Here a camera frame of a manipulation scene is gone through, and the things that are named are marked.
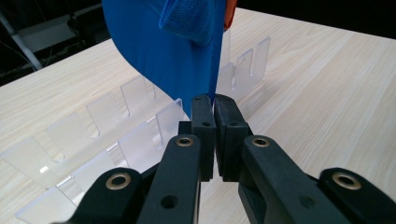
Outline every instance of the plastic slot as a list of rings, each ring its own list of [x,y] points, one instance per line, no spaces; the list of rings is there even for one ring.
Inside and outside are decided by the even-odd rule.
[[[130,117],[144,113],[144,108],[147,108],[157,98],[153,84],[145,81],[144,77],[137,77],[122,85],[121,90]]]
[[[73,155],[92,142],[77,113],[73,113],[49,126],[47,133],[55,145],[64,153],[65,159],[72,158]]]
[[[33,137],[14,145],[1,157],[45,189],[53,186],[52,179],[63,178],[53,171],[57,163],[50,158]]]
[[[15,216],[28,223],[63,222],[73,216],[76,208],[58,188],[53,187],[23,207]]]
[[[122,114],[118,110],[116,101],[112,93],[108,93],[102,98],[87,105],[87,109],[100,134],[109,133],[117,128],[122,121]]]
[[[230,62],[230,41],[231,41],[231,30],[228,30],[223,34],[219,68],[226,66]]]
[[[224,94],[241,100],[252,92],[264,79],[268,57],[270,38],[261,41],[254,49],[249,49],[240,55],[236,63],[227,63],[220,67],[216,93]],[[227,58],[225,49],[221,57]]]
[[[130,167],[138,172],[144,172],[159,162],[163,155],[163,142],[169,141],[177,134],[178,122],[184,118],[181,100],[178,99],[152,119],[133,128],[116,144],[103,149],[68,175],[57,187],[49,189],[28,203],[17,213],[17,218],[30,223],[51,223],[67,219],[102,173],[115,167]],[[34,141],[30,145],[38,146],[38,143]],[[37,151],[42,151],[42,148],[38,146]],[[47,216],[46,207],[50,207],[50,216]]]

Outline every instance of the orange object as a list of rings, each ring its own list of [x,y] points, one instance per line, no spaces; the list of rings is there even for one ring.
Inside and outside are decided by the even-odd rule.
[[[224,30],[228,30],[233,23],[233,14],[235,13],[237,1],[238,0],[227,0],[225,7]]]

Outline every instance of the wooden table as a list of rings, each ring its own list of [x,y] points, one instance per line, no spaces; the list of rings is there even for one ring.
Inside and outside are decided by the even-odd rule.
[[[252,131],[312,176],[347,168],[396,200],[396,40],[237,9],[231,60],[267,36],[264,82],[238,102]],[[0,152],[32,135],[45,143],[51,123],[137,76],[109,40],[1,87]],[[44,190],[5,161],[0,175],[0,223],[18,223]],[[248,222],[236,184],[215,177],[201,197],[201,223]]]

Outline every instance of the blue fabric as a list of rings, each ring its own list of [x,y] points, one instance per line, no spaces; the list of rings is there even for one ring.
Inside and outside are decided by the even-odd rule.
[[[168,0],[160,18],[160,29],[206,46],[212,40],[214,9],[212,0]]]
[[[107,28],[122,56],[173,99],[181,98],[189,115],[193,96],[207,93],[213,99],[215,95],[225,0],[206,0],[208,5],[198,8],[199,16],[191,17],[191,20],[201,18],[193,21],[194,24],[184,23],[186,12],[191,13],[192,8],[178,15],[182,5],[178,1],[103,0],[102,3]],[[210,20],[213,20],[212,28],[204,24]],[[194,26],[203,28],[193,31]]]

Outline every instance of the blue cloth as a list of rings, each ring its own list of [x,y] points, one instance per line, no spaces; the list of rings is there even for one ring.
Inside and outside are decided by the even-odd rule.
[[[206,46],[212,40],[214,9],[212,0],[168,0],[160,17],[160,29]]]
[[[215,96],[225,0],[103,0],[119,52],[186,114],[191,98]]]

